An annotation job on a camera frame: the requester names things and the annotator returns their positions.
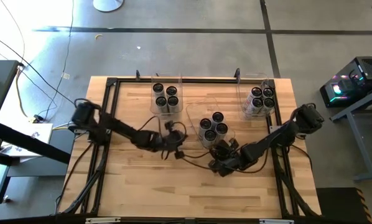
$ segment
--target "gray floor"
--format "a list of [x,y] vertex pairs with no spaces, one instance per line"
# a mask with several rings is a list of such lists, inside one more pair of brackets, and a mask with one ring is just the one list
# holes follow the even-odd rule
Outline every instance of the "gray floor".
[[[31,32],[42,26],[69,26],[71,1],[5,0],[26,39],[26,59],[56,86],[63,69],[68,34]],[[272,29],[372,30],[372,0],[266,0]],[[22,52],[20,36],[0,3],[0,38]],[[103,14],[91,1],[75,0],[74,26],[263,29],[259,0],[125,0],[118,11]],[[70,56],[60,91],[71,99],[83,97],[92,75],[142,75],[180,72],[184,76],[230,77],[263,72],[273,77],[264,34],[147,34],[73,33]],[[274,35],[282,78],[291,78],[297,103],[314,102],[324,117],[319,88],[353,57],[372,55],[372,35]],[[9,58],[15,56],[0,46]],[[28,70],[26,73],[51,96],[54,91]],[[21,77],[21,97],[27,114],[46,109],[49,99]],[[57,97],[59,110],[48,118],[66,123],[72,105]],[[317,187],[358,187],[372,213],[372,181],[356,184],[355,174],[365,171],[348,124],[333,124],[308,137]],[[14,179],[8,195],[14,203],[0,205],[0,218],[48,215],[62,186],[61,178]]]

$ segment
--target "wooden tabletop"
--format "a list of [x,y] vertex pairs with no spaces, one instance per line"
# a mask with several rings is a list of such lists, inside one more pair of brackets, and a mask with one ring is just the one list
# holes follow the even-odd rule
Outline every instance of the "wooden tabletop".
[[[107,77],[92,77],[86,98],[101,105],[106,79]],[[275,84],[281,118],[285,122],[297,106],[291,80],[275,79]],[[179,120],[185,123],[189,135],[181,146],[186,154],[197,156],[206,152],[206,149],[201,147],[186,113],[188,105],[204,100],[206,97],[216,99],[240,145],[258,141],[267,135],[265,121],[240,120],[234,84],[184,83],[184,109]],[[122,83],[115,117],[137,129],[153,115],[149,110],[150,104],[151,84]],[[157,130],[157,121],[150,122],[145,128]],[[86,136],[82,136],[74,143],[68,172],[88,146],[86,139]],[[297,140],[294,144],[305,150],[303,141]],[[91,150],[75,168],[65,190],[60,210],[67,208],[83,188],[90,159]],[[211,156],[207,155],[190,160],[207,166],[211,159]],[[309,160],[293,148],[289,153],[289,159],[296,189],[313,211],[320,213]],[[260,158],[259,162],[248,170],[256,170],[263,164],[263,160]],[[183,160],[175,160],[173,154],[163,161],[160,153],[137,149],[129,140],[114,133],[111,138],[98,215],[100,217],[281,218],[276,189],[270,154],[261,172],[256,174],[235,172],[220,177],[210,170],[192,166]],[[93,204],[95,188],[91,192],[93,193],[89,207]],[[287,190],[285,195],[287,207],[291,211]]]

